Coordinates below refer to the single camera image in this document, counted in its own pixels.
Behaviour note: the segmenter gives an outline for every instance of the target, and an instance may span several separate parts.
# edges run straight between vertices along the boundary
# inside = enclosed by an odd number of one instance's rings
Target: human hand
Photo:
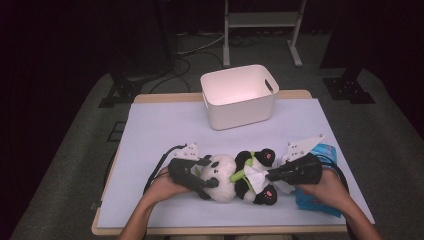
[[[143,198],[149,200],[152,204],[169,199],[179,193],[189,192],[184,186],[176,184],[169,176],[168,168],[162,168],[149,189],[143,195]]]
[[[323,169],[321,180],[318,184],[301,184],[297,185],[297,187],[314,195],[322,203],[341,211],[344,210],[347,204],[353,202],[337,174],[330,169]]]

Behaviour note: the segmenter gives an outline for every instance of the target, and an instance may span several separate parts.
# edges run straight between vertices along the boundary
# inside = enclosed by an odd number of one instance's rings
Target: forearm
[[[353,200],[340,209],[340,211],[346,218],[352,232],[359,240],[383,239]]]
[[[142,239],[147,230],[147,223],[154,206],[155,204],[141,199],[119,235],[119,240]]]

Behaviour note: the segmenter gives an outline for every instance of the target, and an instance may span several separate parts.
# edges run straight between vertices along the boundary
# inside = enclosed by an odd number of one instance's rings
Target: gray carpet
[[[281,89],[306,89],[318,98],[377,229],[385,239],[423,239],[423,140],[390,99],[382,82],[366,70],[361,72],[359,82],[375,104],[353,105],[331,99],[322,78],[341,76],[344,69],[319,69],[328,35],[300,35],[297,47],[302,68],[292,63],[285,43],[287,37],[255,37],[255,45],[231,48],[231,66],[262,64]],[[179,47],[189,50],[209,41],[211,38],[186,36],[181,38]],[[207,51],[222,58],[220,46]],[[182,78],[161,84],[153,93],[200,92],[200,76],[222,67],[209,54],[184,59],[190,63],[189,71]],[[187,67],[187,62],[177,61],[175,72],[184,72]],[[159,82],[146,83],[142,92],[150,92]],[[105,172],[119,144],[108,138],[116,122],[126,121],[130,107],[115,104],[113,108],[98,108],[112,84],[106,74],[87,96],[11,239],[116,238],[91,233]],[[345,233],[296,236],[301,240],[348,239]]]

